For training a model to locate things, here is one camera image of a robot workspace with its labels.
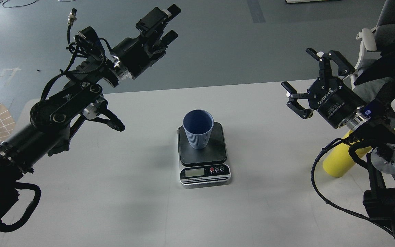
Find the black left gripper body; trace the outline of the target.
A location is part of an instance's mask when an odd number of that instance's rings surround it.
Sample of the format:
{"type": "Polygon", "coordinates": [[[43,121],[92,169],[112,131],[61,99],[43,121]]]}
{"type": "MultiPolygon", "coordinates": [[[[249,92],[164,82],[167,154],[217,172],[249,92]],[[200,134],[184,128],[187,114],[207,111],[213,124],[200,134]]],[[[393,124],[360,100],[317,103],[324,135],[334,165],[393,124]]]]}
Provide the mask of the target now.
{"type": "Polygon", "coordinates": [[[166,54],[167,45],[151,45],[146,38],[125,38],[111,50],[114,72],[120,79],[136,79],[166,54]]]}

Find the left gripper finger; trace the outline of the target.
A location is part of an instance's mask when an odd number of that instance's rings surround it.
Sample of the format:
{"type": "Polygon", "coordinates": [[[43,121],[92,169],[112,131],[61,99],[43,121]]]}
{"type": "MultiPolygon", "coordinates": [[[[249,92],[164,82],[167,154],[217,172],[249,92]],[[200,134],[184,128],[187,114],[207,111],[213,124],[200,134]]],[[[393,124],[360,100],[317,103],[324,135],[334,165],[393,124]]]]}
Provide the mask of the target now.
{"type": "Polygon", "coordinates": [[[160,39],[169,21],[180,13],[181,9],[176,4],[166,9],[155,7],[136,23],[136,29],[143,38],[160,39]]]}
{"type": "Polygon", "coordinates": [[[170,30],[163,37],[155,39],[154,44],[149,47],[149,52],[151,54],[160,54],[164,52],[168,48],[169,44],[171,44],[176,38],[178,38],[178,34],[174,30],[170,30]]]}

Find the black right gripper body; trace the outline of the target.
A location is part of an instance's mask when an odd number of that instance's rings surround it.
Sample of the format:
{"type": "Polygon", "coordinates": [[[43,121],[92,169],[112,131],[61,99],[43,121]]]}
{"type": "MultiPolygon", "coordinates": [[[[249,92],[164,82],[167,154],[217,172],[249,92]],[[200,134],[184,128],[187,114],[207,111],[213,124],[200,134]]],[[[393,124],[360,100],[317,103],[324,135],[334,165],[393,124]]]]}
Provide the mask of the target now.
{"type": "Polygon", "coordinates": [[[356,114],[366,103],[338,77],[328,82],[317,78],[308,88],[314,98],[309,99],[309,107],[316,110],[331,127],[337,129],[346,125],[347,119],[356,114]]]}

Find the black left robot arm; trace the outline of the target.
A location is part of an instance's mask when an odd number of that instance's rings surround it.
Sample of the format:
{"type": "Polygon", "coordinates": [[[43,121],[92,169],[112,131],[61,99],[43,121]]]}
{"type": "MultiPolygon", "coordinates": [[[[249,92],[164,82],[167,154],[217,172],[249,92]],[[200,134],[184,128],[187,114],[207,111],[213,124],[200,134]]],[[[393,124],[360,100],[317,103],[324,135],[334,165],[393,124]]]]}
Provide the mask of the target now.
{"type": "Polygon", "coordinates": [[[164,29],[180,12],[175,4],[155,7],[136,23],[140,33],[136,38],[125,38],[113,48],[92,27],[80,30],[69,41],[69,64],[45,85],[30,110],[30,123],[0,142],[0,232],[23,227],[39,204],[41,189],[21,183],[23,175],[33,173],[33,165],[43,156],[68,151],[85,121],[125,130],[108,109],[98,83],[105,80],[115,88],[120,80],[134,80],[159,61],[178,37],[173,30],[165,34],[164,29]]]}

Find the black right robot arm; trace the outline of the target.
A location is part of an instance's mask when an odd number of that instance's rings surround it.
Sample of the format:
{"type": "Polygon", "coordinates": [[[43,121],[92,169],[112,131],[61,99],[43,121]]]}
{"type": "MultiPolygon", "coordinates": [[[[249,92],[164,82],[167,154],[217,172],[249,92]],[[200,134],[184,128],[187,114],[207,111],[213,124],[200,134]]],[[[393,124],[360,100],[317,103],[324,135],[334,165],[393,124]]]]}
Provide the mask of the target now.
{"type": "Polygon", "coordinates": [[[387,188],[383,174],[395,174],[395,130],[382,115],[383,108],[376,103],[367,104],[342,81],[355,68],[338,51],[318,55],[312,48],[306,52],[319,64],[319,75],[305,93],[299,93],[287,81],[281,85],[288,92],[287,106],[299,117],[307,119],[317,111],[331,127],[347,126],[348,137],[334,139],[322,149],[311,170],[311,182],[320,198],[332,207],[383,229],[395,239],[395,188],[387,188]],[[337,206],[317,188],[315,168],[320,158],[339,144],[349,145],[349,156],[367,169],[370,189],[364,192],[363,205],[368,216],[337,206]]]}

